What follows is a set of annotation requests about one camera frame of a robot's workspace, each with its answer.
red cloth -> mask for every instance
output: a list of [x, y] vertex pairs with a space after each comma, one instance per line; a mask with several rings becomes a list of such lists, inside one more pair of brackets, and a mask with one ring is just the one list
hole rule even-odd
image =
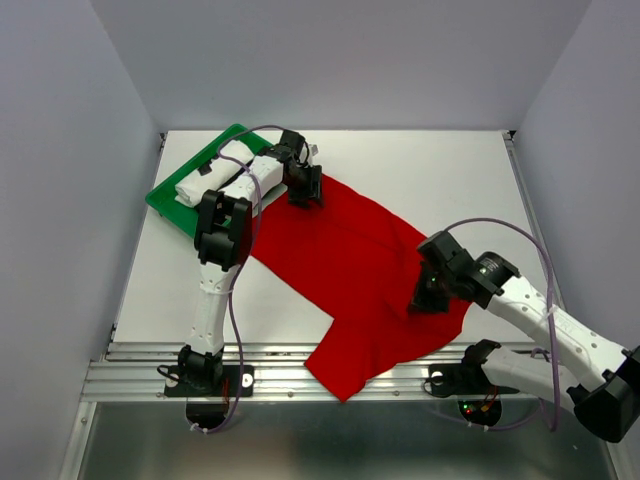
[[282, 195], [265, 209], [253, 255], [333, 317], [306, 366], [344, 402], [396, 363], [453, 340], [469, 304], [407, 313], [425, 236], [331, 177], [323, 187], [324, 208], [303, 210]]

white enclosure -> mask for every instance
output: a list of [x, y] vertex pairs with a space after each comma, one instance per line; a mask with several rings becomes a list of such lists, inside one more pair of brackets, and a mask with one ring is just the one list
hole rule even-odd
[[637, 0], [7, 0], [0, 64], [3, 478], [58, 475], [168, 130], [517, 130], [568, 310], [640, 344]]

white towel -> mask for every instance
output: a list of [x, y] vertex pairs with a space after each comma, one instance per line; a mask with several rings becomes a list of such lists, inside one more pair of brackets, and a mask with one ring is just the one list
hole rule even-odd
[[[253, 158], [253, 153], [244, 143], [234, 140], [222, 150], [223, 155], [236, 158], [246, 164]], [[242, 168], [230, 160], [218, 158], [211, 162], [211, 171], [202, 175], [196, 169], [184, 177], [176, 185], [176, 201], [187, 207], [195, 207], [202, 200], [207, 190], [218, 190], [225, 182]]]

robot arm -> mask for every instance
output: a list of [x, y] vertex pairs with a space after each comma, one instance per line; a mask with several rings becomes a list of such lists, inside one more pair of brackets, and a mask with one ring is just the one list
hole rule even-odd
[[[194, 237], [201, 263], [198, 303], [177, 365], [168, 367], [166, 373], [159, 370], [168, 380], [165, 394], [208, 396], [220, 390], [225, 376], [222, 353], [227, 301], [233, 279], [250, 254], [252, 216], [261, 200], [255, 180], [260, 194], [283, 183], [288, 187], [289, 203], [301, 207], [308, 207], [309, 201], [322, 204], [322, 168], [312, 163], [315, 151], [303, 136], [284, 130], [277, 145], [258, 153], [251, 173], [202, 196]], [[175, 389], [178, 383], [186, 387]]]
[[[423, 242], [422, 271], [409, 308], [447, 311], [451, 298], [477, 303], [549, 348], [549, 323], [543, 295], [499, 255], [473, 259], [449, 232]], [[555, 308], [561, 406], [572, 410], [592, 433], [617, 442], [640, 415], [640, 347], [628, 351]], [[463, 359], [476, 383], [516, 388], [553, 400], [549, 364], [483, 340]]]

cable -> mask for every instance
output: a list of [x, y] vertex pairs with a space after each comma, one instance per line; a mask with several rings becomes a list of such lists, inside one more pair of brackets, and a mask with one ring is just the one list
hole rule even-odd
[[487, 400], [489, 400], [489, 397], [491, 396], [492, 393], [493, 393], [493, 398], [496, 398], [498, 396], [498, 387], [496, 387], [495, 385], [493, 385], [491, 390], [487, 392], [487, 394], [484, 396], [484, 399], [482, 400], [483, 405], [487, 403]]
[[[253, 251], [253, 246], [255, 245], [256, 242], [256, 238], [258, 238], [258, 232], [260, 231], [260, 224], [262, 222], [262, 192], [260, 191], [260, 181], [258, 180], [258, 178], [253, 174], [253, 172], [251, 171], [251, 167], [245, 165], [244, 163], [242, 163], [240, 160], [238, 160], [237, 158], [233, 158], [230, 157], [228, 155], [224, 155], [222, 153], [222, 149], [224, 147], [226, 147], [229, 143], [231, 143], [234, 140], [237, 140], [238, 138], [242, 137], [243, 135], [246, 135], [248, 133], [251, 132], [255, 132], [256, 130], [266, 130], [266, 129], [274, 129], [274, 130], [285, 130], [282, 127], [279, 127], [278, 125], [259, 125], [257, 127], [253, 127], [253, 128], [249, 128], [247, 130], [244, 130], [240, 133], [236, 133], [235, 135], [230, 136], [229, 138], [227, 138], [225, 141], [223, 141], [219, 146], [218, 146], [218, 150], [216, 151], [217, 154], [217, 158], [222, 158], [224, 160], [230, 160], [236, 164], [238, 164], [246, 173], [247, 175], [249, 175], [249, 177], [251, 177], [251, 180], [253, 181], [253, 184], [256, 187], [256, 205], [258, 207], [258, 213], [256, 215], [256, 228], [255, 228], [255, 234], [253, 235], [253, 238], [251, 239], [251, 247], [249, 248], [249, 255], [247, 256], [247, 258], [249, 258], [249, 256], [251, 256], [251, 252]], [[242, 272], [242, 269], [244, 268], [246, 264], [246, 261], [244, 263], [242, 263], [242, 265], [240, 265], [240, 268], [238, 268], [238, 271], [235, 273], [235, 275], [233, 276], [233, 278], [231, 279], [231, 284], [229, 286], [229, 298], [227, 299], [227, 304], [229, 306], [229, 318], [231, 319], [231, 326], [233, 327], [233, 333], [235, 334], [236, 337], [236, 343], [238, 344], [238, 354], [240, 357], [240, 370], [239, 370], [239, 374], [238, 374], [238, 389], [236, 391], [236, 397], [233, 401], [233, 405], [231, 405], [231, 407], [229, 408], [229, 411], [227, 413], [227, 415], [225, 416], [224, 420], [220, 423], [220, 425], [218, 425], [215, 428], [212, 429], [203, 429], [200, 428], [197, 424], [194, 424], [193, 422], [191, 422], [189, 419], [187, 419], [187, 422], [189, 423], [189, 425], [191, 426], [192, 430], [196, 430], [200, 433], [204, 433], [204, 434], [210, 434], [210, 433], [216, 433], [219, 432], [220, 430], [222, 430], [233, 418], [233, 415], [236, 411], [236, 408], [238, 407], [238, 403], [240, 402], [240, 391], [242, 389], [242, 377], [244, 376], [244, 350], [242, 348], [242, 339], [240, 338], [240, 332], [238, 330], [238, 324], [236, 322], [236, 315], [235, 312], [233, 310], [233, 291], [234, 291], [234, 287], [236, 285], [236, 282], [238, 281], [238, 277], [240, 276], [240, 272]]]
[[224, 401], [224, 404], [228, 412], [229, 411], [229, 378], [225, 378], [224, 383], [222, 385], [222, 400]]
[[433, 391], [427, 390], [427, 383], [433, 383], [434, 381], [437, 381], [437, 380], [439, 380], [439, 379], [437, 379], [437, 378], [435, 378], [435, 379], [434, 378], [426, 378], [424, 380], [424, 382], [422, 382], [422, 390], [424, 391], [424, 393], [426, 393], [427, 395], [429, 395], [429, 396], [431, 396], [433, 398], [448, 398], [451, 395], [455, 395], [455, 393], [456, 393], [455, 384], [451, 384], [449, 386], [450, 392], [448, 392], [446, 395], [436, 395], [435, 393], [433, 393]]
[[547, 363], [551, 361], [549, 359], [549, 354], [547, 353], [547, 351], [544, 348], [540, 348], [540, 347], [536, 347], [533, 350], [531, 350], [531, 358], [534, 358], [538, 353], [544, 357]]
[[540, 256], [542, 257], [542, 262], [544, 264], [545, 274], [547, 277], [547, 295], [546, 295], [546, 307], [547, 307], [547, 320], [549, 322], [549, 344], [551, 350], [551, 375], [553, 377], [553, 410], [554, 415], [551, 420], [549, 420], [546, 415], [543, 416], [549, 427], [551, 432], [555, 432], [558, 429], [558, 423], [560, 421], [560, 373], [559, 373], [559, 365], [558, 365], [558, 338], [556, 335], [556, 322], [553, 316], [553, 290], [554, 290], [554, 279], [553, 279], [553, 265], [551, 264], [551, 258], [549, 254], [544, 249], [542, 244], [536, 240], [531, 234], [525, 232], [520, 227], [513, 225], [512, 223], [505, 222], [504, 220], [499, 220], [497, 218], [489, 218], [489, 217], [479, 217], [479, 218], [468, 218], [466, 220], [461, 220], [452, 225], [449, 225], [444, 231], [449, 231], [455, 227], [460, 225], [466, 225], [468, 223], [497, 223], [498, 225], [505, 226], [510, 228], [511, 230], [515, 230], [519, 234], [526, 237], [531, 243], [535, 245], [535, 247], [540, 252]]
[[309, 144], [307, 143], [307, 141], [304, 141], [304, 146], [307, 149], [307, 154], [304, 157], [304, 162], [302, 162], [302, 165], [306, 165], [309, 162], [309, 155], [311, 155], [311, 151], [309, 150]]
[[156, 371], [160, 375], [162, 375], [164, 378], [168, 378], [172, 382], [185, 383], [181, 378], [173, 376], [169, 373], [169, 365], [158, 365], [158, 368], [156, 368]]
[[491, 392], [487, 393], [487, 396], [484, 397], [484, 400], [482, 401], [480, 410], [482, 410], [483, 412], [488, 411], [493, 406], [493, 404], [496, 403], [496, 398], [498, 398], [498, 387], [496, 385], [493, 386], [493, 398], [491, 399], [489, 404], [487, 404], [487, 399], [489, 398], [490, 395], [491, 395]]

